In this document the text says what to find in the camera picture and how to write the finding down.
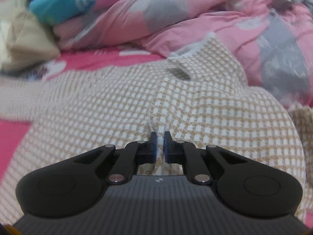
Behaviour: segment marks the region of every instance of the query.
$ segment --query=white logo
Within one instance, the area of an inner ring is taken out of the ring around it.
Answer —
[[[158,183],[163,182],[163,179],[162,178],[156,179],[156,182]]]

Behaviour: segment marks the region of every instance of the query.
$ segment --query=beige cloth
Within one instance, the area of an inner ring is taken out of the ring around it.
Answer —
[[[1,22],[0,66],[5,72],[24,69],[60,56],[52,35],[26,8],[16,8]]]
[[[151,131],[158,134],[157,162],[140,174],[181,174],[163,160],[166,130],[174,140],[216,144],[292,174],[304,188],[301,220],[312,203],[287,111],[264,89],[248,86],[242,66],[215,38],[178,59],[67,72],[46,83],[0,78],[0,99],[0,117],[33,121],[0,187],[2,223],[21,217],[15,187],[27,173],[104,144],[147,140]]]

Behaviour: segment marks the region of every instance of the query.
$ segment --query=brown and white checkered fabric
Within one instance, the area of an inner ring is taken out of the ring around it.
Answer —
[[[104,144],[120,148],[146,140],[151,131],[158,133],[157,162],[144,165],[140,173],[180,174],[180,166],[163,160],[165,130],[175,140],[197,147],[216,144],[289,172],[305,188],[297,212],[304,219],[312,191],[305,187],[306,162],[297,130],[268,92],[248,87],[241,65],[215,38],[188,57],[69,72],[46,84],[0,83],[0,114],[33,120],[0,187],[0,222],[21,217],[14,191],[25,174]]]

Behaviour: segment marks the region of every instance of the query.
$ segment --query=gray patch on blanket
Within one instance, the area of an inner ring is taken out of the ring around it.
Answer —
[[[187,20],[187,0],[150,0],[144,18],[150,33]]]
[[[269,27],[257,40],[263,87],[280,102],[288,102],[299,93],[309,95],[308,69],[296,36],[277,12],[270,14],[269,22]]]

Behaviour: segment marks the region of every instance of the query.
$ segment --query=black object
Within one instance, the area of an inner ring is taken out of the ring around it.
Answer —
[[[291,175],[208,145],[164,135],[180,176],[139,176],[155,162],[157,137],[105,145],[26,175],[16,189],[23,235],[272,234],[308,228],[293,215],[302,197]]]

